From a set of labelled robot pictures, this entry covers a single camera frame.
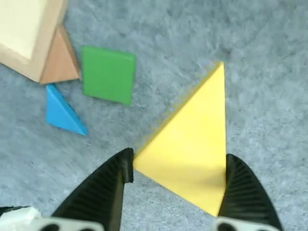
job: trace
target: orange triangle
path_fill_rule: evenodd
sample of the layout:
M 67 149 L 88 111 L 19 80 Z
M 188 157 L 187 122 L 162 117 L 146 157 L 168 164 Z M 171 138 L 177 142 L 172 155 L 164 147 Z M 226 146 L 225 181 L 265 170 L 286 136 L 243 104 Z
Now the orange triangle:
M 45 64 L 41 84 L 79 78 L 79 67 L 64 26 L 56 29 Z

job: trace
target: orange triangular block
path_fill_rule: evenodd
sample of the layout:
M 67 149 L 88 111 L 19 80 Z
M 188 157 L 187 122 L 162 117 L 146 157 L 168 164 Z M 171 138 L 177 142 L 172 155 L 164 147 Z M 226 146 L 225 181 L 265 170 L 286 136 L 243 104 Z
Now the orange triangular block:
M 41 84 L 79 78 L 79 68 L 74 50 L 63 26 L 56 29 L 45 64 Z
M 134 168 L 217 216 L 226 187 L 223 63 L 136 153 Z

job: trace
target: gray carpet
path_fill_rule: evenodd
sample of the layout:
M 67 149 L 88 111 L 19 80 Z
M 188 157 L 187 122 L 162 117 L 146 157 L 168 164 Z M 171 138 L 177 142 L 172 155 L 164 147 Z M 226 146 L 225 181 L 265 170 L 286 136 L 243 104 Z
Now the gray carpet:
M 0 65 L 0 206 L 49 215 L 101 163 L 137 148 L 215 57 L 228 152 L 255 171 L 286 230 L 307 230 L 308 1 L 71 0 L 64 24 L 80 62 L 82 45 L 136 54 L 132 105 L 57 84 L 90 132 L 75 135 L 45 123 L 44 87 Z M 209 231 L 213 221 L 137 172 L 123 210 L 123 231 Z

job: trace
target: wooden frame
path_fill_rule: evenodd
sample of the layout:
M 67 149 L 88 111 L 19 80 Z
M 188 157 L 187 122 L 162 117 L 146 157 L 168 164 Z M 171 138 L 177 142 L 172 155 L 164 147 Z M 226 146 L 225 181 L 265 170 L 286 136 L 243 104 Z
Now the wooden frame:
M 31 58 L 27 59 L 21 54 L 7 48 L 5 44 L 0 44 L 0 63 L 3 63 L 35 82 L 39 82 L 55 30 L 63 21 L 67 5 L 68 0 L 46 0 L 46 7 L 38 31 L 36 32 L 37 36 Z

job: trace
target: tangram piece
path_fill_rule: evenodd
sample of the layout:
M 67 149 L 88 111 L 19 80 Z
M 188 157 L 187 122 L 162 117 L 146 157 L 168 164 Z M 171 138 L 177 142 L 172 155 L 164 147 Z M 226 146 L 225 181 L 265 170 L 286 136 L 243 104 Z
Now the tangram piece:
M 133 54 L 83 47 L 85 95 L 130 105 L 135 73 Z
M 134 159 L 134 168 L 217 216 L 225 192 L 224 66 L 218 63 L 161 125 Z
M 81 123 L 73 109 L 53 84 L 46 85 L 47 105 L 46 122 L 68 131 L 87 134 L 87 128 Z
M 0 0 L 0 63 L 39 82 L 68 0 Z
M 56 29 L 41 84 L 55 83 L 79 78 L 79 68 L 74 50 L 63 26 Z

